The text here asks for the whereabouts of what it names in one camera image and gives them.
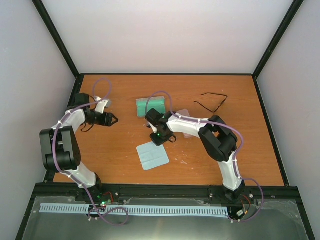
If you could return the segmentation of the blue cleaning cloth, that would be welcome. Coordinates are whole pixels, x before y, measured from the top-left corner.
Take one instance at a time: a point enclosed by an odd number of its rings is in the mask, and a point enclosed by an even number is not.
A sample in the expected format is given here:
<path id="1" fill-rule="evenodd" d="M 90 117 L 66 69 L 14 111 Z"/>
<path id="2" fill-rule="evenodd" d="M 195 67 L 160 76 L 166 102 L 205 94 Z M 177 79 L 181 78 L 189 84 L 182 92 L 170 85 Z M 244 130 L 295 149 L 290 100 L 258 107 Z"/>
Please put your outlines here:
<path id="1" fill-rule="evenodd" d="M 136 147 L 142 169 L 148 171 L 170 162 L 168 154 L 163 145 L 156 146 L 148 142 Z"/>

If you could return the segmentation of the pink glasses case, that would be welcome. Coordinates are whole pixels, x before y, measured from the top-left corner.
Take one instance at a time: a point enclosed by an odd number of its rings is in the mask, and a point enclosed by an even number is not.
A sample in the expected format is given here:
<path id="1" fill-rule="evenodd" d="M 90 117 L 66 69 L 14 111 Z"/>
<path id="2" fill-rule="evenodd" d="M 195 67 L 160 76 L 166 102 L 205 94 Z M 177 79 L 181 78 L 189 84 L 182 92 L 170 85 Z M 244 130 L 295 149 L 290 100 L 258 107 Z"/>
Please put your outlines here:
<path id="1" fill-rule="evenodd" d="M 186 117 L 190 116 L 189 111 L 187 109 L 178 110 L 176 113 L 180 114 L 180 115 L 183 115 L 183 116 L 186 116 Z M 187 134 L 187 133 L 184 133 L 183 136 L 184 136 L 185 139 L 189 139 L 189 138 L 193 137 L 192 135 Z"/>

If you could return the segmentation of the grey glasses case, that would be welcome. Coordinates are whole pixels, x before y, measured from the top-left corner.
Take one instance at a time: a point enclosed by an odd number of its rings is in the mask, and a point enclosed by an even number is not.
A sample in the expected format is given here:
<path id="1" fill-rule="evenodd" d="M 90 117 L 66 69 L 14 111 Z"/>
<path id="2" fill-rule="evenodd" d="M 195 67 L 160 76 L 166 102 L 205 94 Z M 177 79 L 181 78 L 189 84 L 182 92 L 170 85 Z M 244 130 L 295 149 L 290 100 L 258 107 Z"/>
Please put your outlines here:
<path id="1" fill-rule="evenodd" d="M 159 113 L 164 114 L 166 112 L 165 98 L 163 96 L 151 97 L 148 104 L 148 98 L 138 98 L 136 99 L 137 117 L 144 118 L 146 112 L 151 109 L 157 110 Z"/>

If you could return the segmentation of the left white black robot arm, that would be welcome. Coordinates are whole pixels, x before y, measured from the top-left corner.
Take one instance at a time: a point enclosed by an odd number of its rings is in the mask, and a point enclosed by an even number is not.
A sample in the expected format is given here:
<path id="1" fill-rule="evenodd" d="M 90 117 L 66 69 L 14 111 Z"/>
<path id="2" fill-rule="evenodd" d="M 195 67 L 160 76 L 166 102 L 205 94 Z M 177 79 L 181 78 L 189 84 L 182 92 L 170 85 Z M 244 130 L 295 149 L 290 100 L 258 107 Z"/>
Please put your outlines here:
<path id="1" fill-rule="evenodd" d="M 103 198 L 104 188 L 99 176 L 82 162 L 76 132 L 81 126 L 116 124 L 119 119 L 105 111 L 110 105 L 111 100 L 106 97 L 78 93 L 62 119 L 39 134 L 45 169 L 68 177 L 81 189 L 86 188 L 86 195 L 95 202 Z"/>

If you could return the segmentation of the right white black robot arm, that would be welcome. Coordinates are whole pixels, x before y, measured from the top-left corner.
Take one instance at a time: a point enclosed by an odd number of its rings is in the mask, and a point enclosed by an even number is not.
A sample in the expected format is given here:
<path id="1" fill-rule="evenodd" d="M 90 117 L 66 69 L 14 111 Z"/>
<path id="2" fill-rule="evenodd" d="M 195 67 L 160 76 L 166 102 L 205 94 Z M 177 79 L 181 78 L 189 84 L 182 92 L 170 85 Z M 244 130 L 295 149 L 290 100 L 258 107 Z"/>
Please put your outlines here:
<path id="1" fill-rule="evenodd" d="M 150 138 L 158 147 L 166 142 L 176 142 L 175 133 L 199 138 L 208 156 L 218 163 L 225 199 L 230 202 L 239 199 L 245 181 L 239 173 L 236 157 L 238 138 L 219 116 L 193 118 L 175 112 L 160 113 L 152 108 L 145 119 L 153 130 Z"/>

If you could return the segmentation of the black frame glasses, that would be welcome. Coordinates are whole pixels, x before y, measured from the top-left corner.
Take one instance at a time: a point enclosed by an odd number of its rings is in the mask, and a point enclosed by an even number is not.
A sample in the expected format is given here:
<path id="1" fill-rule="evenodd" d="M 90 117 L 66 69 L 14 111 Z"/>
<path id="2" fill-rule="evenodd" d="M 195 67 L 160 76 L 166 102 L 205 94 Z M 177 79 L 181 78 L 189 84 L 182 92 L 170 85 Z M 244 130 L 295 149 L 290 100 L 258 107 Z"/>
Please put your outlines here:
<path id="1" fill-rule="evenodd" d="M 228 99 L 228 95 L 222 93 L 206 92 L 202 93 L 194 103 L 198 104 L 210 113 L 216 113 Z"/>

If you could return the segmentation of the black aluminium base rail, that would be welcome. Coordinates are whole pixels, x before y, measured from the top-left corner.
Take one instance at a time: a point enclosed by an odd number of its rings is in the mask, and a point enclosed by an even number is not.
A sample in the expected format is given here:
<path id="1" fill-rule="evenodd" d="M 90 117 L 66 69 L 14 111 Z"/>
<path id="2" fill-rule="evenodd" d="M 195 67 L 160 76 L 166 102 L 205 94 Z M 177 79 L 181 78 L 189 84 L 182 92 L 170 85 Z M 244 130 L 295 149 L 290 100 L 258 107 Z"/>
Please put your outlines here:
<path id="1" fill-rule="evenodd" d="M 113 197 L 115 203 L 136 199 L 190 199 L 210 204 L 238 204 L 244 197 L 253 195 L 254 200 L 295 200 L 301 201 L 297 187 L 263 186 L 263 193 L 257 186 L 247 186 L 238 197 L 231 198 L 222 186 L 192 185 L 145 185 L 145 184 L 104 184 L 102 191 L 91 189 L 90 194 L 96 204 Z M 89 203 L 90 199 L 84 189 L 74 183 L 37 183 L 31 197 L 74 197 L 77 202 Z"/>

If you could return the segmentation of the black cage frame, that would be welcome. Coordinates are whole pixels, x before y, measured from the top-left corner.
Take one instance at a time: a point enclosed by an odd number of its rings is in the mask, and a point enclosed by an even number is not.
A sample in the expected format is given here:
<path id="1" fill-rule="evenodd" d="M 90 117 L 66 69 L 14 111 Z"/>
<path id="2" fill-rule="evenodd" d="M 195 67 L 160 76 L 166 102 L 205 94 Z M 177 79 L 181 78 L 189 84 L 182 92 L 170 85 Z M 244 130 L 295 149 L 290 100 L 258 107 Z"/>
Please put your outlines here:
<path id="1" fill-rule="evenodd" d="M 278 167 L 279 167 L 279 170 L 281 173 L 281 177 L 284 182 L 284 187 L 268 187 L 267 190 L 269 192 L 275 192 L 275 193 L 282 193 L 282 194 L 288 193 L 288 196 L 290 196 L 290 197 L 293 197 L 294 193 L 298 192 L 298 188 L 290 186 L 290 184 L 289 184 L 287 173 L 285 171 L 283 160 L 280 156 L 280 151 L 279 151 L 278 145 L 276 143 L 276 138 L 275 138 L 274 132 L 272 130 L 272 126 L 271 126 L 270 119 L 269 119 L 269 116 L 268 116 L 268 113 L 267 113 L 267 110 L 265 107 L 265 103 L 263 101 L 263 97 L 261 95 L 261 91 L 258 86 L 258 77 L 261 74 L 261 72 L 263 71 L 264 67 L 266 66 L 267 62 L 269 61 L 270 57 L 272 56 L 272 53 L 276 49 L 278 43 L 280 42 L 281 38 L 285 34 L 286 30 L 288 29 L 290 23 L 294 19 L 295 15 L 297 14 L 297 12 L 300 9 L 303 2 L 304 2 L 303 0 L 293 0 L 292 1 L 289 9 L 287 10 L 287 12 L 286 12 L 283 20 L 281 21 L 277 31 L 275 32 L 274 36 L 272 37 L 272 40 L 270 41 L 268 47 L 266 48 L 257 67 L 255 68 L 254 72 L 252 74 L 250 74 L 250 76 L 252 77 L 252 81 L 254 83 L 254 86 L 255 86 L 257 97 L 259 99 L 261 110 L 263 112 L 264 120 L 265 120 L 267 129 L 268 129 L 269 137 L 270 137 L 270 140 L 271 140 L 271 143 L 273 146 L 273 150 L 274 150 L 274 153 L 275 153 L 275 156 L 277 159 L 277 163 L 278 163 Z M 60 50 L 63 58 L 65 59 L 68 67 L 70 68 L 72 74 L 75 77 L 75 82 L 74 82 L 71 96 L 70 96 L 69 102 L 68 102 L 68 104 L 70 105 L 73 101 L 74 95 L 80 91 L 80 87 L 82 86 L 85 74 L 79 73 L 79 71 L 77 70 L 77 67 L 76 67 L 74 61 L 72 60 L 71 55 L 69 54 L 57 28 L 55 27 L 46 7 L 44 5 L 44 3 L 41 0 L 34 0 L 33 4 L 34 4 L 36 10 L 38 11 L 39 15 L 41 16 L 49 33 L 51 34 L 55 44 L 57 45 L 58 49 Z M 43 182 L 37 183 L 35 185 L 32 196 L 29 201 L 29 204 L 27 206 L 26 212 L 24 214 L 22 223 L 20 225 L 20 228 L 19 228 L 17 236 L 16 236 L 17 240 L 21 240 L 23 237 L 25 237 L 27 235 L 26 228 L 27 228 L 27 224 L 30 219 L 30 216 L 32 215 L 31 207 L 33 206 L 33 204 L 35 202 L 37 190 L 39 190 L 41 187 L 43 187 L 44 190 L 41 190 L 39 192 L 40 194 L 49 193 L 49 194 L 57 195 L 55 190 L 58 190 L 58 188 L 61 188 L 61 191 L 60 191 L 61 193 L 66 193 L 67 189 L 74 189 L 75 188 L 75 184 L 73 184 L 73 183 L 54 183 L 53 182 L 54 175 L 55 174 L 52 171 L 47 171 Z"/>

